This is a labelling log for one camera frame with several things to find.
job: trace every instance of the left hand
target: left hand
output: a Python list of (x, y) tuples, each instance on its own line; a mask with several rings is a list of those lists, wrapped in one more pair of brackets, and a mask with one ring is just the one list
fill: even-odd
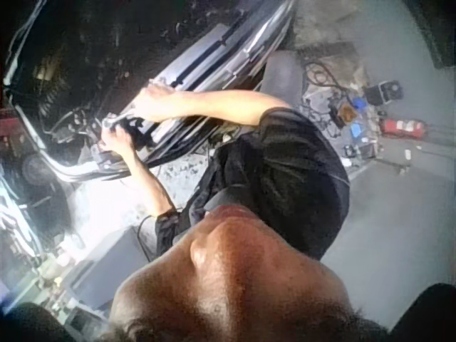
[(101, 139), (105, 143), (101, 145), (104, 151), (116, 152), (124, 159), (135, 154), (135, 146), (131, 136), (119, 125), (115, 126), (114, 131), (103, 128)]

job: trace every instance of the red fire extinguisher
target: red fire extinguisher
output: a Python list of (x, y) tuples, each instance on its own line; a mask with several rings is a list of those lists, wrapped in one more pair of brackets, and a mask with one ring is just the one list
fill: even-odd
[(419, 120), (394, 120), (385, 118), (380, 121), (382, 134), (392, 138), (423, 139), (426, 124)]

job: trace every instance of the cable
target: cable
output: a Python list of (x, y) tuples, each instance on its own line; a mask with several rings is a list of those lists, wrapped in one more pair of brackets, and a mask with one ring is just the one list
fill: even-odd
[[(321, 70), (317, 70), (317, 71), (312, 71), (313, 72), (313, 79), (311, 77), (309, 77), (308, 69), (313, 64), (316, 65), (316, 66), (319, 66), (320, 68), (322, 68), (326, 74), (323, 71), (321, 71)], [(324, 63), (322, 63), (320, 61), (308, 61), (308, 62), (305, 62), (304, 69), (306, 70), (307, 81), (310, 84), (313, 84), (313, 85), (315, 85), (317, 87), (327, 87), (327, 88), (337, 88), (337, 89), (339, 89), (342, 92), (342, 94), (346, 97), (348, 103), (350, 103), (350, 105), (353, 108), (355, 108), (355, 105), (351, 101), (350, 96), (348, 96), (349, 89), (343, 87), (337, 81), (336, 77), (334, 77), (332, 72), (330, 72), (330, 70), (328, 69), (328, 67)], [(324, 75), (325, 76), (324, 81), (319, 81), (317, 79), (319, 75)], [(329, 78), (332, 79), (333, 83), (326, 83), (326, 81), (328, 80), (328, 76), (329, 76)]]
[(142, 252), (144, 253), (145, 258), (147, 259), (147, 262), (151, 262), (152, 260), (150, 260), (149, 254), (147, 254), (147, 252), (145, 250), (143, 241), (141, 240), (141, 237), (140, 237), (140, 233), (141, 233), (141, 229), (143, 228), (142, 225), (144, 224), (144, 222), (146, 222), (151, 217), (152, 217), (152, 215), (149, 215), (149, 216), (146, 216), (144, 219), (142, 219), (140, 225), (138, 226), (138, 230), (136, 231), (136, 238), (138, 239), (138, 242), (141, 246), (141, 249), (143, 250)]

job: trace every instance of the wire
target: wire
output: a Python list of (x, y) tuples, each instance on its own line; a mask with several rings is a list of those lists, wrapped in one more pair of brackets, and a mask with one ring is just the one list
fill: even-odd
[[(315, 67), (313, 68), (313, 70), (310, 68), (312, 65), (315, 65), (315, 66), (319, 66), (320, 68), (322, 68), (324, 70), (321, 71), (321, 70), (317, 70), (315, 71)], [(350, 96), (348, 96), (348, 92), (349, 92), (349, 89), (348, 88), (345, 88), (343, 87), (336, 79), (336, 77), (334, 77), (334, 75), (332, 74), (332, 72), (330, 72), (329, 68), (322, 62), (320, 61), (308, 61), (308, 62), (305, 62), (304, 64), (304, 68), (306, 70), (306, 78), (307, 78), (307, 81), (310, 83), (310, 84), (313, 84), (317, 87), (327, 87), (327, 88), (337, 88), (339, 89), (342, 94), (346, 97), (348, 103), (350, 103), (350, 105), (355, 108), (355, 105), (353, 104), (353, 102), (351, 101), (350, 99)], [(313, 72), (313, 79), (309, 76), (309, 68), (310, 68), (310, 71)], [(317, 78), (319, 75), (324, 75), (325, 76), (325, 79), (324, 81), (319, 81)], [(330, 78), (333, 83), (327, 83), (328, 81), (328, 78)]]
[(45, 130), (44, 128), (44, 123), (43, 123), (43, 118), (41, 117), (41, 114), (39, 114), (39, 117), (40, 117), (40, 122), (41, 122), (41, 129), (43, 130), (43, 132), (45, 132), (46, 134), (52, 134), (54, 133), (54, 131), (57, 129), (58, 126), (60, 126), (60, 124), (65, 121), (66, 119), (68, 119), (70, 116), (74, 115), (74, 112), (73, 111), (70, 111), (68, 113), (66, 113), (64, 116), (62, 116), (60, 119), (58, 119), (58, 121), (56, 122), (56, 124), (54, 126), (52, 126), (52, 128), (50, 130)]
[(151, 262), (152, 260), (150, 260), (149, 254), (147, 254), (147, 252), (145, 250), (143, 241), (141, 240), (141, 237), (140, 237), (140, 233), (141, 233), (141, 229), (143, 228), (142, 225), (144, 224), (144, 222), (146, 222), (151, 217), (152, 217), (152, 215), (149, 215), (149, 216), (146, 216), (144, 219), (142, 219), (140, 225), (138, 226), (138, 230), (136, 231), (136, 238), (138, 239), (138, 242), (141, 246), (141, 249), (143, 250), (142, 252), (144, 253), (145, 258), (147, 259), (147, 262)]

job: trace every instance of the garage floor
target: garage floor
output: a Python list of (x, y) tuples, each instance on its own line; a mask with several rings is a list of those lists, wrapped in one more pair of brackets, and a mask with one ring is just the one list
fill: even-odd
[[(406, 97), (391, 105), (393, 115), (454, 125), (454, 71), (433, 68), (405, 6), (396, 0), (337, 2), (340, 8), (334, 1), (301, 0), (293, 45), (351, 41), (374, 83), (397, 79), (403, 84)], [(403, 158), (400, 142), (384, 145), (385, 153)], [(404, 176), (373, 165), (352, 181), (351, 213), (323, 258), (346, 283), (353, 305), (386, 326), (392, 326), (426, 286), (455, 282), (454, 160), (424, 156), (416, 148), (413, 153), (416, 164)], [(179, 207), (206, 166), (207, 157), (192, 155), (153, 172)], [(137, 227), (147, 215), (129, 178), (81, 185), (70, 202), (75, 226), (88, 247), (73, 250), (79, 259), (107, 233)], [(153, 220), (146, 222), (151, 249), (153, 227)]]

